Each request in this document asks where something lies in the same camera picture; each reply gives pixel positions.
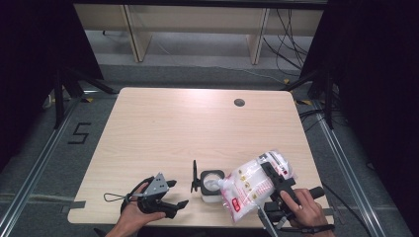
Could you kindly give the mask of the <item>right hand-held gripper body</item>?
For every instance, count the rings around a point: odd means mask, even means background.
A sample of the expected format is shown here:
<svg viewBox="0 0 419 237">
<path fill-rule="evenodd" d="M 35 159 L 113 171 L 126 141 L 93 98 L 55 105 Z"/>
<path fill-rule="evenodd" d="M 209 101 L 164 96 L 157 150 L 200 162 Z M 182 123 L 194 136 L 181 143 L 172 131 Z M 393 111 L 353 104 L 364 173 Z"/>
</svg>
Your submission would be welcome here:
<svg viewBox="0 0 419 237">
<path fill-rule="evenodd" d="M 291 197 L 297 202 L 294 193 Z M 294 219 L 294 215 L 280 194 L 276 192 L 271 195 L 271 201 L 265 202 L 263 207 L 258 207 L 258 216 L 271 237 L 280 237 L 281 232 L 316 234 L 325 230 L 324 225 L 302 228 L 285 227 L 285 223 Z"/>
</svg>

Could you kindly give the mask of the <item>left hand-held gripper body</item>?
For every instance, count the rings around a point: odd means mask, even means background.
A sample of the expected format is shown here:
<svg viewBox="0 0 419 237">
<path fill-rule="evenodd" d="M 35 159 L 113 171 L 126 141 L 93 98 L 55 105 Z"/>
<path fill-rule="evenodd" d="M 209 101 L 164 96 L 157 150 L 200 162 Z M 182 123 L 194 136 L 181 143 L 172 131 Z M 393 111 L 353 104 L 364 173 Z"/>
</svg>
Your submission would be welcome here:
<svg viewBox="0 0 419 237">
<path fill-rule="evenodd" d="M 137 206 L 143 213 L 164 212 L 163 197 L 171 188 L 162 173 L 145 180 L 146 187 L 137 195 Z"/>
</svg>

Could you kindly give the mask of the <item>red white spouted pouch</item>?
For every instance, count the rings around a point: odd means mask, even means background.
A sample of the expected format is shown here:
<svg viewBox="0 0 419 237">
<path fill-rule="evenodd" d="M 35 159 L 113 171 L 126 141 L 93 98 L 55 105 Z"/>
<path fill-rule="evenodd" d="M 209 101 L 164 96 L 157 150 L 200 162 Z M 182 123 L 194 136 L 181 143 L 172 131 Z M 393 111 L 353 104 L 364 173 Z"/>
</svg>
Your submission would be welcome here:
<svg viewBox="0 0 419 237">
<path fill-rule="evenodd" d="M 274 193 L 274 183 L 262 165 L 272 166 L 285 180 L 294 177 L 292 165 L 277 150 L 271 150 L 233 170 L 218 182 L 224 206 L 237 222 Z"/>
</svg>

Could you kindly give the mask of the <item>glass jar with black lid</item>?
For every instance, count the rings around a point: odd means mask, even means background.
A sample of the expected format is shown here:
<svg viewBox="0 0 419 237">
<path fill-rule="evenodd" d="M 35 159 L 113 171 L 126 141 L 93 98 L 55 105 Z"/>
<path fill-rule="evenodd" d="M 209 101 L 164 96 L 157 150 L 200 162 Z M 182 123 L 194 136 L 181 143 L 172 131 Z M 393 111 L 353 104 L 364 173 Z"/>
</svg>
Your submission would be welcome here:
<svg viewBox="0 0 419 237">
<path fill-rule="evenodd" d="M 203 202 L 221 202 L 220 182 L 224 179 L 224 172 L 221 170 L 204 170 L 198 174 L 197 161 L 193 161 L 193 180 L 191 192 L 201 191 Z"/>
</svg>

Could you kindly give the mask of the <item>person's right hand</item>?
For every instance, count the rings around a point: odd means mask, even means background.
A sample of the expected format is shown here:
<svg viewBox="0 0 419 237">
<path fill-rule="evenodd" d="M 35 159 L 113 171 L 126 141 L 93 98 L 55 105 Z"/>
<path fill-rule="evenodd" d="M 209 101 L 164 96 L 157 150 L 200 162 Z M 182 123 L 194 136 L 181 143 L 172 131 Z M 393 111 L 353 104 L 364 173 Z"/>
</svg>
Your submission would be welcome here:
<svg viewBox="0 0 419 237">
<path fill-rule="evenodd" d="M 317 227 L 328 223 L 322 206 L 314 201 L 308 189 L 296 189 L 294 194 L 297 202 L 287 192 L 280 192 L 281 198 L 294 215 L 290 221 L 292 227 Z"/>
</svg>

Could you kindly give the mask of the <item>person's left hand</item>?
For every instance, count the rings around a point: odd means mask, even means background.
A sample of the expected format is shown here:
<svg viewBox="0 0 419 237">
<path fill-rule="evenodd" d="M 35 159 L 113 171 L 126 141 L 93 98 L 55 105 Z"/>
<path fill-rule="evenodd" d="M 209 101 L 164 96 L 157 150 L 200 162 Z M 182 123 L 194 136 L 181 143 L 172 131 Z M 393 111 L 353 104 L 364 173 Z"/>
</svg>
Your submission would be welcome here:
<svg viewBox="0 0 419 237">
<path fill-rule="evenodd" d="M 147 223 L 164 217 L 164 212 L 143 213 L 137 206 L 137 197 L 131 197 L 114 227 L 139 230 Z"/>
</svg>

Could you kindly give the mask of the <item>black tripod stand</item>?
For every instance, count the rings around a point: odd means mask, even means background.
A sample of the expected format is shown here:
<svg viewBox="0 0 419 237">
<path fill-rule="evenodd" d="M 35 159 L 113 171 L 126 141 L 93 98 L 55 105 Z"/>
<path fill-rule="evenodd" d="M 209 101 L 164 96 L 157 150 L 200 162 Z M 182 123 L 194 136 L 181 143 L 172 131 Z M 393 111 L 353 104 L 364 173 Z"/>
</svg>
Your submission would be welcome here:
<svg viewBox="0 0 419 237">
<path fill-rule="evenodd" d="M 326 69 L 317 69 L 299 77 L 298 80 L 288 84 L 284 91 L 291 90 L 311 82 L 308 89 L 307 96 L 310 99 L 318 100 L 321 95 L 324 96 L 324 109 L 326 124 L 330 129 L 333 129 L 332 123 L 332 104 L 333 104 L 333 78 Z"/>
<path fill-rule="evenodd" d="M 107 94 L 115 95 L 118 93 L 117 90 L 112 89 L 98 79 L 90 77 L 81 71 L 69 67 L 58 68 L 53 79 L 55 129 L 58 129 L 64 120 L 63 90 L 66 90 L 71 98 L 81 98 L 84 95 L 84 91 L 82 90 L 79 81 L 85 81 Z"/>
</svg>

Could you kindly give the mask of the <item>black curtain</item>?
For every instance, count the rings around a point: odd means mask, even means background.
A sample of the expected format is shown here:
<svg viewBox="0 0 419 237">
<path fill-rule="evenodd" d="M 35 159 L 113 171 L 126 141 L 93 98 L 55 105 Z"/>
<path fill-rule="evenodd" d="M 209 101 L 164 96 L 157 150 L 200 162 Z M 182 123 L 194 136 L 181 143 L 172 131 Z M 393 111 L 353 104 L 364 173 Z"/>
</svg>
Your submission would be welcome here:
<svg viewBox="0 0 419 237">
<path fill-rule="evenodd" d="M 322 0 L 302 71 L 330 71 L 344 112 L 419 237 L 419 0 Z"/>
<path fill-rule="evenodd" d="M 0 172 L 66 68 L 103 77 L 73 1 L 0 0 Z"/>
</svg>

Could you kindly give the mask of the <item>aluminium floor rail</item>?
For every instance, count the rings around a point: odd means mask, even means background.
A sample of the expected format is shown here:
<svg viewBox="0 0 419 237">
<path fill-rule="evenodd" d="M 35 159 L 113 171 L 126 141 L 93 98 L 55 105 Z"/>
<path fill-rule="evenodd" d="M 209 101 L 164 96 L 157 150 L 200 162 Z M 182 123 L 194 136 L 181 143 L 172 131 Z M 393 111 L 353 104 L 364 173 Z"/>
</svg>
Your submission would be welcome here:
<svg viewBox="0 0 419 237">
<path fill-rule="evenodd" d="M 386 237 L 385 231 L 377 218 L 377 213 L 349 163 L 341 143 L 334 130 L 326 122 L 326 116 L 317 115 L 316 117 L 371 236 Z"/>
<path fill-rule="evenodd" d="M 46 165 L 48 164 L 56 145 L 62 137 L 63 132 L 67 128 L 74 110 L 79 104 L 79 99 L 73 99 L 69 102 L 68 107 L 64 112 L 62 122 L 52 131 L 51 136 L 48 138 L 46 145 L 43 147 L 41 154 L 38 156 L 27 178 L 17 193 L 13 196 L 11 203 L 9 204 L 0 220 L 0 237 L 8 237 L 12 232 L 29 199 L 29 196 L 41 178 L 41 175 Z"/>
</svg>

